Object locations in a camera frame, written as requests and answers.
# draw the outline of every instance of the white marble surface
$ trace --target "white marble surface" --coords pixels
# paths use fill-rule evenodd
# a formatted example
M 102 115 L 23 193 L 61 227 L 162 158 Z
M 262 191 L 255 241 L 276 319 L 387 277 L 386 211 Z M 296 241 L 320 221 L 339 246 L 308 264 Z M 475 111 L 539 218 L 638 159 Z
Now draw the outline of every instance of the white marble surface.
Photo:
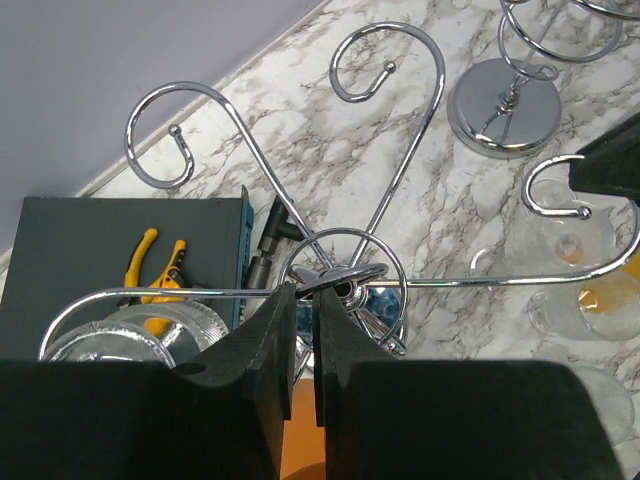
M 525 27 L 534 28 L 540 2 L 530 3 L 517 12 Z M 589 49 L 585 45 L 602 43 L 605 37 L 599 32 L 610 32 L 610 28 L 602 30 L 598 20 L 585 23 L 584 16 L 574 13 L 572 10 L 572 18 L 563 15 L 560 21 L 565 26 L 583 26 L 580 43 L 572 45 L 568 36 L 576 29 L 564 28 L 551 32 L 549 45 L 565 53 L 584 53 Z M 399 68 L 372 100 L 352 105 L 338 99 L 329 84 L 333 51 L 349 33 L 368 23 L 411 23 L 439 44 L 447 65 L 448 92 L 471 65 L 498 55 L 499 18 L 497 0 L 334 0 L 305 19 L 257 63 L 240 71 L 222 93 L 243 116 L 313 229 L 365 228 L 424 112 L 434 87 L 433 61 L 424 46 L 411 37 L 367 37 L 343 60 L 341 78 L 348 89 L 359 91 L 368 86 L 386 60 L 395 60 Z M 536 158 L 572 153 L 637 111 L 639 32 L 626 25 L 620 46 L 596 63 L 558 65 L 562 126 Z M 526 51 L 513 35 L 509 36 L 509 49 L 519 55 Z M 176 79 L 159 78 L 158 83 L 171 80 Z M 445 107 L 443 103 L 436 113 L 377 231 L 411 277 L 466 275 L 474 251 L 500 241 L 513 227 L 511 221 L 522 208 L 518 200 L 520 179 L 532 161 L 492 160 L 471 152 L 454 137 Z M 255 246 L 273 191 L 235 127 L 225 112 L 210 102 L 184 121 L 182 128 L 197 159 L 195 177 L 187 186 L 174 192 L 154 191 L 127 169 L 96 196 L 238 196 L 244 184 L 257 212 Z M 182 168 L 181 157 L 168 137 L 141 161 L 150 173 L 164 178 L 175 177 Z M 598 201 L 603 206 L 609 204 L 607 199 Z M 612 209 L 612 217 L 616 225 L 622 225 L 621 235 L 628 230 L 619 207 Z M 338 238 L 323 245 L 336 260 L 344 261 L 355 243 Z M 286 250 L 281 249 L 280 260 Z M 535 291 L 535 287 L 518 292 L 412 291 L 407 316 L 411 356 L 537 356 L 598 365 L 634 393 L 640 412 L 640 341 L 577 343 L 543 337 L 530 326 L 524 312 Z M 640 438 L 634 436 L 616 452 L 631 478 L 640 470 Z

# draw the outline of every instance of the chrome stand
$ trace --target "chrome stand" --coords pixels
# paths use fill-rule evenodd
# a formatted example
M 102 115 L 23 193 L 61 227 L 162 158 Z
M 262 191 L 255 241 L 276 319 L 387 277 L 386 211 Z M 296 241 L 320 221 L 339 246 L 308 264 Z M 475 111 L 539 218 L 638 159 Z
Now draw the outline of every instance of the chrome stand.
M 516 5 L 529 0 L 500 0 L 503 16 L 498 26 L 498 48 L 502 58 L 487 60 L 465 72 L 451 91 L 447 112 L 453 131 L 472 150 L 494 158 L 516 158 L 541 149 L 560 126 L 561 103 L 553 80 L 553 65 L 536 67 L 538 53 L 551 60 L 583 64 L 611 52 L 622 35 L 622 20 L 638 20 L 612 3 L 611 8 L 589 0 L 562 0 L 552 12 L 538 40 L 532 39 L 513 15 Z M 560 55 L 541 45 L 558 15 L 568 3 L 615 22 L 613 37 L 599 52 L 583 57 Z M 504 45 L 507 24 L 529 47 L 524 61 L 513 60 Z
M 315 292 L 326 288 L 335 288 L 336 292 L 341 297 L 342 303 L 345 309 L 350 312 L 352 319 L 357 323 L 362 330 L 369 335 L 379 345 L 393 352 L 394 349 L 402 352 L 404 350 L 403 342 L 406 339 L 406 325 L 405 325 L 405 312 L 408 302 L 408 292 L 412 288 L 455 288 L 455 287 L 490 287 L 490 286 L 513 286 L 513 285 L 536 285 L 536 284 L 555 284 L 555 283 L 571 283 L 596 278 L 601 275 L 605 275 L 616 268 L 624 265 L 637 250 L 640 245 L 640 209 L 635 203 L 631 202 L 631 209 L 634 215 L 635 227 L 631 242 L 626 249 L 614 260 L 606 265 L 598 266 L 588 270 L 579 272 L 571 272 L 567 274 L 558 275 L 538 275 L 538 276 L 523 276 L 523 277 L 482 277 L 482 278 L 416 278 L 407 279 L 405 270 L 400 263 L 400 260 L 394 253 L 394 251 L 378 237 L 374 236 L 374 233 L 385 214 L 387 207 L 391 199 L 393 198 L 400 182 L 413 158 L 420 142 L 427 131 L 427 128 L 438 108 L 440 99 L 442 98 L 442 92 L 444 90 L 445 69 L 444 59 L 436 43 L 423 31 L 403 23 L 397 22 L 382 22 L 373 25 L 366 26 L 349 35 L 338 47 L 333 59 L 331 60 L 330 67 L 330 81 L 338 94 L 338 96 L 347 102 L 356 103 L 363 102 L 373 97 L 381 85 L 386 79 L 395 72 L 395 64 L 393 62 L 386 62 L 383 66 L 382 72 L 378 75 L 378 78 L 374 83 L 361 94 L 351 94 L 346 92 L 338 80 L 337 70 L 338 63 L 344 52 L 355 41 L 368 35 L 370 33 L 378 31 L 394 31 L 402 32 L 413 36 L 420 40 L 430 51 L 435 63 L 435 88 L 431 96 L 429 106 L 424 114 L 418 130 L 416 131 L 411 143 L 402 159 L 399 163 L 393 177 L 391 178 L 386 192 L 383 194 L 376 210 L 366 228 L 366 230 L 359 230 L 351 227 L 342 228 L 330 228 L 326 230 L 320 230 L 314 232 L 311 227 L 307 225 L 305 219 L 295 207 L 295 204 L 291 197 L 287 194 L 286 190 L 280 183 L 275 172 L 271 168 L 271 165 L 265 158 L 257 142 L 253 138 L 251 132 L 243 122 L 242 118 L 233 107 L 233 105 L 218 91 L 207 87 L 205 85 L 194 82 L 176 82 L 158 87 L 145 95 L 145 97 L 136 105 L 131 112 L 127 127 L 125 130 L 125 153 L 129 160 L 129 163 L 133 171 L 140 177 L 145 183 L 154 186 L 156 188 L 171 189 L 178 188 L 189 181 L 194 172 L 195 161 L 191 150 L 187 145 L 186 140 L 183 138 L 180 131 L 180 127 L 172 125 L 169 127 L 169 133 L 173 136 L 181 152 L 184 161 L 185 169 L 183 173 L 174 180 L 158 180 L 149 176 L 138 163 L 135 150 L 133 147 L 133 131 L 136 123 L 138 122 L 142 112 L 159 97 L 179 90 L 189 90 L 202 93 L 216 103 L 218 103 L 225 112 L 229 115 L 231 120 L 238 128 L 240 135 L 247 143 L 251 153 L 255 157 L 256 161 L 262 168 L 265 176 L 269 180 L 273 189 L 278 197 L 282 200 L 282 203 L 287 207 L 290 217 L 296 222 L 300 231 L 303 233 L 305 239 L 300 242 L 296 248 L 287 257 L 282 266 L 282 269 L 278 276 L 277 284 L 282 285 L 287 281 L 287 277 L 298 282 L 296 291 L 296 297 L 300 300 L 301 304 L 304 304 L 305 300 Z M 573 160 L 580 160 L 583 157 L 580 155 L 565 155 L 555 157 L 550 160 L 546 160 L 538 164 L 529 174 L 525 177 L 525 182 L 522 187 L 522 199 L 525 206 L 537 215 L 543 217 L 577 217 L 588 220 L 591 216 L 591 210 L 587 207 L 571 208 L 571 209 L 547 209 L 539 206 L 531 197 L 531 185 L 536 176 L 544 169 L 553 165 L 563 162 L 569 162 Z M 330 258 L 324 249 L 318 244 L 318 240 L 333 235 L 351 235 L 360 238 L 360 243 L 353 253 L 351 259 L 344 265 L 341 265 L 338 261 Z M 389 259 L 389 263 L 393 266 L 397 274 L 397 279 L 386 279 L 389 267 L 387 264 L 360 264 L 362 254 L 369 243 L 376 245 Z M 303 269 L 299 265 L 294 264 L 298 255 L 307 247 L 310 247 L 315 252 L 320 263 L 322 264 L 321 272 L 314 272 L 311 270 Z M 389 300 L 394 303 L 394 317 L 393 320 L 386 319 L 380 324 L 375 318 L 370 318 L 371 309 L 374 307 L 367 307 L 366 303 L 366 291 L 363 289 L 370 288 L 378 291 L 385 291 L 384 289 L 394 289 L 399 292 L 396 300 Z M 62 312 L 60 312 L 56 318 L 53 319 L 49 325 L 45 335 L 42 338 L 38 350 L 38 360 L 43 360 L 46 357 L 46 352 L 53 343 L 56 335 L 68 319 L 78 310 L 85 306 L 105 300 L 118 297 L 184 297 L 184 298 L 265 298 L 271 295 L 271 290 L 246 290 L 246 289 L 232 289 L 232 290 L 220 290 L 220 289 L 156 289 L 156 288 L 112 288 L 94 292 L 80 298 L 67 306 Z M 298 358 L 296 362 L 295 381 L 297 381 L 311 356 L 311 344 L 308 338 L 298 337 Z

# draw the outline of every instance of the orange object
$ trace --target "orange object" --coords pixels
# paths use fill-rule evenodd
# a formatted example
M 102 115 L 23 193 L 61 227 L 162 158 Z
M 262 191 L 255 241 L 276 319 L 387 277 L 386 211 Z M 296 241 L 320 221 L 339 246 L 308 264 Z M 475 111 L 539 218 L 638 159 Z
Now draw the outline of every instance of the orange object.
M 316 426 L 313 380 L 300 380 L 293 392 L 291 420 L 284 422 L 280 478 L 326 478 L 324 428 Z
M 636 280 L 640 280 L 640 253 L 636 253 L 629 263 L 624 265 L 621 271 L 628 273 Z M 616 285 L 603 282 L 590 281 L 585 283 L 580 291 L 580 305 L 586 311 L 591 313 L 612 313 L 618 308 L 624 306 L 625 294 L 632 296 L 635 291 L 620 291 L 620 289 L 628 290 L 632 287 L 629 284 Z

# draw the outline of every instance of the curved chrome wire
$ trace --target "curved chrome wire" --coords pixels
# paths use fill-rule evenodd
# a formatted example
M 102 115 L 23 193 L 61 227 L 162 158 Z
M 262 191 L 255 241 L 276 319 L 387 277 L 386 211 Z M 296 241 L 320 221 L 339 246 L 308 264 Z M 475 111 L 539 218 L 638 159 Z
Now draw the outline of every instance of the curved chrome wire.
M 603 47 L 600 51 L 592 53 L 590 55 L 584 56 L 571 56 L 571 55 L 562 55 L 560 53 L 554 52 L 546 47 L 544 47 L 541 42 L 542 39 L 546 36 L 548 30 L 550 29 L 553 22 L 556 20 L 564 6 L 569 2 L 573 1 L 576 3 L 576 0 L 564 0 L 562 3 L 555 7 L 554 12 L 549 18 L 545 28 L 543 29 L 542 34 L 540 35 L 538 40 L 533 39 L 527 31 L 522 27 L 518 19 L 513 14 L 513 9 L 517 4 L 510 2 L 509 0 L 500 0 L 500 6 L 502 7 L 502 18 L 500 19 L 500 25 L 498 26 L 498 48 L 500 50 L 500 56 L 504 59 L 504 61 L 509 65 L 518 75 L 525 77 L 530 80 L 536 81 L 552 81 L 555 80 L 558 76 L 557 68 L 552 65 L 545 65 L 536 70 L 527 70 L 526 66 L 531 60 L 531 55 L 533 52 L 539 53 L 540 55 L 549 58 L 554 61 L 562 62 L 562 63 L 571 63 L 571 64 L 584 64 L 594 62 L 604 57 L 605 55 L 611 53 L 615 46 L 620 41 L 622 36 L 622 22 L 619 20 L 615 20 L 615 30 L 613 36 L 609 43 Z M 513 29 L 516 35 L 527 44 L 527 46 L 532 50 L 530 55 L 527 57 L 527 60 L 524 62 L 525 68 L 518 66 L 517 62 L 515 62 L 508 54 L 506 47 L 504 45 L 504 34 L 506 24 Z
M 258 143 L 256 142 L 255 138 L 253 138 L 253 135 L 245 125 L 240 115 L 238 114 L 238 111 L 231 104 L 231 102 L 226 99 L 224 95 L 222 95 L 217 90 L 214 90 L 213 88 L 203 85 L 201 83 L 186 82 L 186 81 L 167 83 L 147 93 L 133 108 L 133 110 L 131 111 L 131 114 L 129 115 L 129 119 L 127 120 L 127 126 L 125 128 L 124 145 L 125 145 L 125 154 L 127 156 L 127 160 L 129 161 L 129 165 L 131 165 L 131 168 L 135 172 L 135 174 L 138 177 L 140 177 L 140 179 L 143 182 L 147 183 L 148 185 L 151 185 L 152 187 L 155 187 L 155 188 L 161 188 L 161 189 L 178 188 L 184 185 L 186 182 L 188 182 L 191 176 L 193 175 L 193 171 L 194 171 L 193 154 L 191 153 L 191 150 L 189 149 L 189 145 L 187 144 L 186 140 L 182 136 L 182 132 L 178 125 L 171 125 L 169 127 L 169 134 L 174 138 L 176 144 L 178 145 L 178 149 L 180 150 L 180 153 L 182 154 L 185 160 L 185 169 L 182 172 L 182 174 L 174 180 L 168 180 L 168 181 L 158 180 L 157 178 L 154 178 L 151 175 L 149 175 L 147 172 L 145 172 L 145 170 L 142 168 L 142 166 L 138 162 L 138 159 L 136 158 L 135 148 L 133 146 L 134 129 L 136 124 L 138 123 L 138 120 L 140 119 L 140 116 L 142 115 L 142 112 L 144 112 L 144 110 L 149 105 L 151 105 L 152 102 L 159 99 L 160 97 L 167 95 L 168 93 L 179 92 L 179 91 L 190 91 L 190 92 L 196 92 L 202 95 L 206 95 L 207 97 L 215 101 L 218 105 L 220 105 L 225 110 L 225 112 L 227 112 L 227 114 L 229 115 L 229 118 L 231 118 L 233 123 L 238 128 L 240 135 L 242 136 L 243 140 L 249 147 L 249 150 L 251 151 L 254 158 L 258 162 L 258 165 L 260 165 L 260 168 L 262 168 L 262 171 L 267 177 L 267 180 L 269 180 L 269 183 L 271 184 L 273 189 L 276 191 L 276 194 L 278 195 L 280 200 L 282 200 L 282 203 L 284 204 L 284 206 L 287 208 L 289 215 L 291 216 L 291 219 L 296 223 L 298 228 L 300 228 L 300 231 L 302 232 L 302 234 L 305 237 L 309 237 L 312 234 L 312 230 L 307 226 L 306 222 L 302 218 L 302 215 L 293 204 L 293 200 L 291 199 L 291 197 L 289 197 L 286 190 L 280 183 L 280 180 L 278 179 L 275 172 L 271 168 L 271 165 L 265 158 L 264 153 L 262 153 L 262 150 L 258 146 Z M 312 244 L 311 247 L 313 248 L 313 251 L 317 255 L 320 262 L 326 268 L 333 267 L 333 262 L 331 261 L 327 253 L 322 249 L 322 247 L 320 247 L 320 245 L 315 243 L 315 244 Z
M 429 49 L 431 55 L 433 56 L 433 61 L 436 66 L 436 83 L 433 89 L 433 93 L 431 95 L 431 100 L 429 101 L 429 105 L 427 107 L 427 111 L 424 113 L 420 125 L 416 130 L 411 143 L 409 144 L 409 148 L 404 154 L 402 161 L 398 164 L 391 181 L 385 191 L 384 195 L 380 199 L 380 203 L 376 207 L 376 210 L 373 214 L 373 217 L 369 221 L 369 225 L 367 225 L 366 232 L 370 235 L 374 234 L 376 228 L 380 224 L 384 213 L 387 211 L 389 203 L 393 199 L 398 187 L 400 186 L 400 182 L 404 177 L 413 156 L 415 155 L 420 142 L 422 142 L 422 138 L 433 119 L 433 116 L 438 109 L 438 105 L 440 104 L 440 100 L 442 99 L 442 94 L 444 92 L 444 82 L 445 82 L 445 64 L 444 57 L 442 56 L 442 52 L 436 42 L 425 32 L 420 30 L 419 28 L 414 27 L 413 25 L 408 25 L 406 23 L 399 22 L 380 22 L 374 23 L 372 25 L 367 25 L 362 27 L 352 34 L 350 34 L 347 38 L 345 38 L 342 43 L 338 46 L 337 50 L 333 54 L 331 58 L 331 64 L 329 66 L 329 80 L 331 82 L 331 86 L 333 90 L 336 92 L 338 97 L 340 97 L 345 102 L 349 103 L 361 103 L 372 98 L 376 92 L 380 89 L 382 84 L 389 78 L 389 76 L 396 71 L 396 64 L 394 62 L 385 62 L 383 65 L 382 72 L 378 75 L 378 77 L 373 81 L 373 83 L 362 93 L 349 93 L 347 92 L 342 84 L 340 83 L 340 79 L 338 78 L 338 68 L 340 65 L 340 60 L 344 56 L 345 52 L 349 49 L 351 45 L 360 40 L 367 35 L 376 32 L 384 32 L 384 31 L 392 31 L 392 32 L 401 32 L 407 35 L 412 36 L 413 38 L 420 40 L 424 46 Z M 365 249 L 367 248 L 368 240 L 366 238 L 362 238 L 360 243 L 358 243 L 358 247 L 356 251 L 353 253 L 351 260 L 349 261 L 349 266 L 353 267 L 358 263 Z
M 312 237 L 307 238 L 304 241 L 305 246 L 309 246 L 315 242 L 318 238 L 324 237 L 327 234 L 314 234 Z M 391 251 L 391 249 L 373 236 L 370 237 L 371 241 L 380 245 L 385 251 Z M 406 277 L 404 276 L 404 269 L 400 265 L 397 257 L 390 257 L 392 263 L 398 270 L 399 278 L 405 284 L 405 296 L 404 306 L 406 308 Z M 389 267 L 383 263 L 372 263 L 368 265 L 358 265 L 355 268 L 341 268 L 339 270 L 332 270 L 322 278 L 315 280 L 312 284 L 299 285 L 296 289 L 296 297 L 303 298 L 314 292 L 334 287 L 341 283 L 354 282 L 356 284 L 365 283 L 369 280 L 381 277 L 385 275 L 389 270 Z M 76 300 L 72 304 L 68 305 L 62 312 L 60 312 L 53 321 L 49 324 L 44 336 L 42 337 L 40 347 L 38 349 L 38 360 L 42 360 L 45 356 L 47 349 L 51 346 L 55 340 L 56 335 L 60 329 L 66 324 L 68 319 L 76 313 L 78 310 L 90 305 L 92 303 L 122 297 L 180 297 L 180 298 L 266 298 L 273 293 L 272 290 L 255 289 L 255 290 L 243 290 L 243 289 L 197 289 L 197 288 L 109 288 L 94 292 L 89 295 Z
M 615 20 L 624 20 L 629 22 L 639 22 L 640 13 L 626 13 L 618 9 L 614 4 L 612 8 L 603 7 L 597 3 L 593 3 L 591 0 L 571 0 L 583 10 L 589 13 L 594 13 L 605 18 L 613 18 Z

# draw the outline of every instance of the metal rod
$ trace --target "metal rod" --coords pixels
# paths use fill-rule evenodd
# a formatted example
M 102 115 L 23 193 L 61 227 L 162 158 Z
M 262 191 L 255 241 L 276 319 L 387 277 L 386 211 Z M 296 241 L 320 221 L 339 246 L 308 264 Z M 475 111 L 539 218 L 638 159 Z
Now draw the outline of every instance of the metal rod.
M 184 91 L 184 90 L 206 95 L 207 97 L 211 98 L 214 102 L 216 102 L 218 105 L 220 105 L 225 110 L 225 112 L 227 112 L 227 115 L 229 115 L 233 123 L 238 128 L 240 135 L 242 136 L 243 140 L 249 147 L 249 150 L 251 151 L 254 158 L 258 162 L 258 165 L 260 165 L 260 168 L 262 168 L 262 171 L 267 177 L 267 180 L 269 180 L 269 183 L 275 190 L 276 194 L 278 195 L 280 200 L 282 200 L 282 203 L 284 204 L 284 206 L 287 208 L 289 215 L 291 216 L 293 221 L 296 223 L 298 228 L 300 228 L 300 231 L 302 232 L 302 234 L 305 237 L 309 237 L 313 233 L 313 231 L 307 226 L 306 222 L 302 218 L 302 215 L 293 204 L 293 200 L 291 199 L 291 197 L 289 197 L 286 190 L 280 183 L 280 180 L 278 179 L 275 172 L 271 168 L 271 165 L 265 158 L 264 154 L 262 153 L 262 150 L 258 146 L 258 143 L 256 142 L 255 138 L 253 138 L 253 135 L 245 125 L 244 121 L 238 114 L 235 107 L 220 92 L 218 92 L 217 90 L 214 90 L 211 87 L 203 85 L 201 83 L 196 83 L 196 82 L 167 83 L 147 93 L 131 111 L 131 114 L 129 115 L 129 119 L 127 121 L 127 126 L 125 128 L 124 144 L 125 144 L 125 154 L 127 156 L 127 160 L 129 161 L 129 165 L 131 165 L 131 168 L 136 173 L 136 175 L 138 175 L 138 177 L 140 177 L 142 181 L 151 185 L 152 187 L 162 188 L 162 189 L 180 187 L 184 185 L 187 181 L 189 181 L 189 179 L 193 175 L 193 169 L 194 169 L 193 155 L 191 154 L 191 150 L 189 149 L 189 146 L 186 140 L 182 136 L 182 132 L 180 131 L 180 127 L 178 125 L 175 125 L 175 124 L 171 125 L 169 127 L 169 133 L 175 139 L 176 144 L 178 145 L 178 148 L 180 150 L 180 153 L 182 154 L 185 160 L 186 166 L 185 166 L 185 170 L 182 172 L 180 177 L 178 177 L 175 180 L 170 180 L 170 181 L 158 180 L 157 178 L 154 178 L 151 175 L 149 175 L 147 172 L 145 172 L 144 169 L 140 166 L 138 159 L 136 158 L 135 148 L 133 146 L 134 128 L 136 123 L 140 119 L 140 115 L 142 114 L 142 112 L 144 112 L 144 110 L 153 101 L 157 100 L 158 98 L 164 95 L 167 95 L 168 93 Z M 333 262 L 331 261 L 327 253 L 322 249 L 322 247 L 320 247 L 320 245 L 318 245 L 317 243 L 313 243 L 311 245 L 311 248 L 315 252 L 320 262 L 326 268 L 332 268 L 334 266 Z
M 538 43 L 542 43 L 542 41 L 544 40 L 544 37 L 547 36 L 547 33 L 549 33 L 549 30 L 551 29 L 555 21 L 558 19 L 560 12 L 562 12 L 564 7 L 567 5 L 567 1 L 568 0 L 562 0 L 556 6 L 555 10 L 547 20 L 546 25 L 542 29 L 542 32 L 540 32 L 540 35 L 538 35 L 538 39 L 536 40 Z M 523 70 L 526 71 L 527 68 L 531 65 L 531 60 L 533 59 L 533 56 L 535 55 L 535 53 L 536 51 L 533 48 L 529 48 L 529 53 L 527 53 L 527 56 L 524 58 L 523 66 L 521 67 Z M 518 92 L 517 92 L 518 88 L 522 87 L 525 83 L 527 83 L 528 80 L 529 80 L 528 78 L 516 73 L 513 76 L 513 80 L 511 80 L 509 87 L 507 87 L 507 90 L 504 92 L 504 95 L 507 98 L 515 98 L 518 95 Z
M 424 116 L 422 117 L 422 121 L 420 122 L 420 126 L 418 127 L 418 130 L 416 131 L 413 137 L 413 140 L 411 141 L 411 144 L 409 145 L 409 148 L 407 149 L 402 161 L 396 168 L 396 171 L 393 177 L 391 178 L 389 186 L 387 187 L 387 190 L 382 196 L 382 199 L 380 200 L 380 203 L 378 204 L 373 214 L 373 217 L 371 218 L 371 221 L 369 222 L 369 225 L 365 230 L 370 235 L 375 233 L 376 228 L 380 224 L 380 221 L 382 220 L 384 213 L 387 211 L 387 207 L 389 206 L 389 203 L 391 202 L 391 200 L 393 199 L 393 196 L 398 190 L 400 182 L 402 181 L 402 178 L 404 177 L 404 174 L 406 173 L 407 168 L 411 163 L 411 159 L 415 155 L 416 150 L 420 145 L 420 142 L 422 142 L 422 137 L 427 131 L 427 128 L 429 127 L 429 124 L 431 123 L 431 120 L 433 119 L 433 116 L 436 113 L 436 110 L 438 109 L 440 100 L 442 99 L 442 94 L 444 92 L 444 81 L 445 81 L 444 57 L 442 56 L 442 52 L 440 51 L 440 48 L 438 48 L 438 45 L 436 44 L 436 42 L 434 42 L 429 35 L 427 35 L 425 32 L 423 32 L 419 28 L 416 28 L 412 25 L 408 25 L 406 23 L 399 23 L 399 22 L 374 23 L 372 25 L 367 25 L 366 27 L 356 30 L 347 38 L 345 38 L 340 44 L 340 46 L 337 48 L 335 53 L 333 54 L 333 58 L 331 59 L 331 64 L 329 67 L 329 79 L 331 81 L 331 86 L 333 87 L 334 91 L 342 100 L 349 103 L 360 103 L 360 102 L 369 100 L 371 97 L 373 97 L 376 94 L 380 86 L 389 77 L 389 75 L 395 72 L 396 70 L 395 63 L 386 62 L 383 66 L 382 73 L 378 75 L 376 80 L 371 84 L 369 88 L 367 88 L 363 93 L 360 93 L 360 94 L 352 94 L 347 92 L 340 84 L 340 80 L 338 78 L 338 68 L 339 68 L 340 60 L 342 59 L 342 56 L 345 54 L 347 49 L 353 43 L 355 43 L 356 41 L 358 41 L 359 39 L 361 39 L 366 35 L 379 32 L 379 31 L 386 31 L 386 30 L 393 31 L 393 32 L 401 32 L 401 33 L 410 35 L 416 38 L 417 40 L 420 40 L 429 49 L 429 51 L 431 52 L 431 55 L 433 56 L 433 60 L 436 66 L 436 85 L 434 87 L 433 94 L 431 95 L 431 100 L 429 102 L 429 106 L 427 107 L 427 111 L 425 112 Z M 362 257 L 362 254 L 367 248 L 367 244 L 368 244 L 368 240 L 366 238 L 362 238 L 360 240 L 360 242 L 358 243 L 358 247 L 356 248 L 356 251 L 353 253 L 351 260 L 349 261 L 350 267 L 353 267 L 358 263 L 358 260 L 360 260 L 360 257 Z
M 214 290 L 201 288 L 108 288 L 79 298 L 64 308 L 49 324 L 38 348 L 38 360 L 51 346 L 53 339 L 66 321 L 78 310 L 101 300 L 122 297 L 187 297 L 187 298 L 266 298 L 271 290 L 228 289 Z

